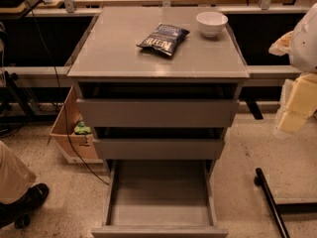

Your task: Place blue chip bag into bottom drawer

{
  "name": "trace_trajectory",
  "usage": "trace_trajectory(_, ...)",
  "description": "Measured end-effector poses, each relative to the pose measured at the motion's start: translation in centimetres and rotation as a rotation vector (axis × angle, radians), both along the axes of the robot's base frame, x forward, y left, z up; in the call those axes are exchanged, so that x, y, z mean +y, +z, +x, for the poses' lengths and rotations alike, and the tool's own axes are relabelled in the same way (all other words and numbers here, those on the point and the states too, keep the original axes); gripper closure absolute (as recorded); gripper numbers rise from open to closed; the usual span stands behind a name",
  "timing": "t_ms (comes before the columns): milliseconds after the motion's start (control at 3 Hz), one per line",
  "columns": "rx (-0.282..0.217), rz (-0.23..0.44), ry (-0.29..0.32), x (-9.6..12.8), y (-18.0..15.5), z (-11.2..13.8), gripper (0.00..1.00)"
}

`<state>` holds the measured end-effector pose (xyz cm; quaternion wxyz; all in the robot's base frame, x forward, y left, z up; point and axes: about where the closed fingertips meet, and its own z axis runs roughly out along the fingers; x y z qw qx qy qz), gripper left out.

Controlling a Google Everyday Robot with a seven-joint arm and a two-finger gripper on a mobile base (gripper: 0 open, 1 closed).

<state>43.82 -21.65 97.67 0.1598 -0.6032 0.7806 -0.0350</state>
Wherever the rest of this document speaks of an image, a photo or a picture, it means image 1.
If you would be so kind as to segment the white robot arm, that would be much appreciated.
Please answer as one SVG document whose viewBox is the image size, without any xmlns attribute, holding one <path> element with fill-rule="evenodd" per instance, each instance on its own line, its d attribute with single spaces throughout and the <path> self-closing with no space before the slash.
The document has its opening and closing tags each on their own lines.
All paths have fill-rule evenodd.
<svg viewBox="0 0 317 238">
<path fill-rule="evenodd" d="M 317 4 L 295 28 L 268 49 L 275 56 L 289 56 L 290 65 L 301 71 L 282 88 L 275 131 L 280 135 L 297 133 L 317 111 Z"/>
</svg>

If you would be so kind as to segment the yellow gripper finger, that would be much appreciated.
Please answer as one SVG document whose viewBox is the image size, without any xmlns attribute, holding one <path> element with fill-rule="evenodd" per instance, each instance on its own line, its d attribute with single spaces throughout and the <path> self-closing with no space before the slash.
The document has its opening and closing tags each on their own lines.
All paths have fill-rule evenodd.
<svg viewBox="0 0 317 238">
<path fill-rule="evenodd" d="M 283 133 L 298 132 L 317 110 L 317 75 L 303 73 L 287 79 L 280 96 L 276 129 Z"/>
<path fill-rule="evenodd" d="M 289 31 L 288 33 L 281 36 L 269 47 L 268 52 L 272 55 L 280 57 L 289 54 L 292 34 L 293 32 Z"/>
</svg>

